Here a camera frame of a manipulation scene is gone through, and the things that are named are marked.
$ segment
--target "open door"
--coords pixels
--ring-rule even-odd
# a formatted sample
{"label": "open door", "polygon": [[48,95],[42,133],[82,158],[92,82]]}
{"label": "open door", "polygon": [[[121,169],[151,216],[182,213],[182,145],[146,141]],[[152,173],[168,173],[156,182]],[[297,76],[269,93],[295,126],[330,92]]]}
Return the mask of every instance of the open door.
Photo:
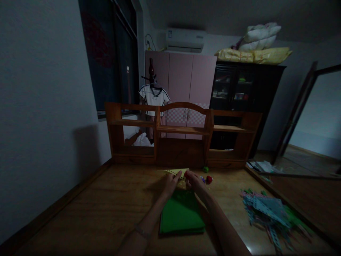
{"label": "open door", "polygon": [[317,61],[313,62],[312,67],[310,68],[305,80],[303,82],[301,91],[297,97],[294,108],[292,109],[289,121],[282,133],[280,138],[280,142],[278,143],[277,149],[275,151],[274,157],[271,161],[271,164],[275,164],[278,156],[282,156],[287,149],[290,138],[295,130],[296,124],[301,116],[303,108],[308,100],[308,97],[313,89],[314,83],[316,81],[317,75],[315,74],[317,68]]}

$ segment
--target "glass cabinet door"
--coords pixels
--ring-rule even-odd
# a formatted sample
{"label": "glass cabinet door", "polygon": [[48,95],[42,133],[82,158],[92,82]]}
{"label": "glass cabinet door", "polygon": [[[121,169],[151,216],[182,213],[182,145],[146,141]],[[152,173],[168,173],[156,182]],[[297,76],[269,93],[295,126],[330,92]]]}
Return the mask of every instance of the glass cabinet door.
{"label": "glass cabinet door", "polygon": [[231,79],[231,71],[223,69],[216,70],[210,108],[215,110],[228,109]]}
{"label": "glass cabinet door", "polygon": [[253,89],[255,74],[251,71],[239,71],[234,95],[231,102],[231,110],[247,111],[251,91]]}

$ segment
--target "doorway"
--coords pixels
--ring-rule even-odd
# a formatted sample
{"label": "doorway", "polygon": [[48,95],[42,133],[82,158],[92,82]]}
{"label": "doorway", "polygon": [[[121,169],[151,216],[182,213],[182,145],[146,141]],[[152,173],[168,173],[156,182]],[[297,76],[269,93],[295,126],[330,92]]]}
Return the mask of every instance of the doorway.
{"label": "doorway", "polygon": [[311,92],[273,165],[285,174],[331,177],[341,168],[341,65],[314,72]]}

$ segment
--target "ceiling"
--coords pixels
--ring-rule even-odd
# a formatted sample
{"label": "ceiling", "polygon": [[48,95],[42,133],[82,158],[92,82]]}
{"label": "ceiling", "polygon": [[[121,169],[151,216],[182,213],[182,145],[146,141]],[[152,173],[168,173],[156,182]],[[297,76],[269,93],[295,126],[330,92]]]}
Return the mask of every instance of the ceiling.
{"label": "ceiling", "polygon": [[277,22],[277,39],[319,43],[341,31],[339,0],[146,0],[153,25],[243,36],[248,26]]}

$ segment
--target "green felt sheet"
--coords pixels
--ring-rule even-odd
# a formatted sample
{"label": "green felt sheet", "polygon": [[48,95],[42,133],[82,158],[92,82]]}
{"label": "green felt sheet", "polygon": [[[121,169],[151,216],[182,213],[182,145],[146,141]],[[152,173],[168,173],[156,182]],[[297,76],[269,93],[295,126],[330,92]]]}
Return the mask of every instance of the green felt sheet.
{"label": "green felt sheet", "polygon": [[175,190],[162,211],[160,234],[192,234],[204,231],[205,223],[194,192]]}

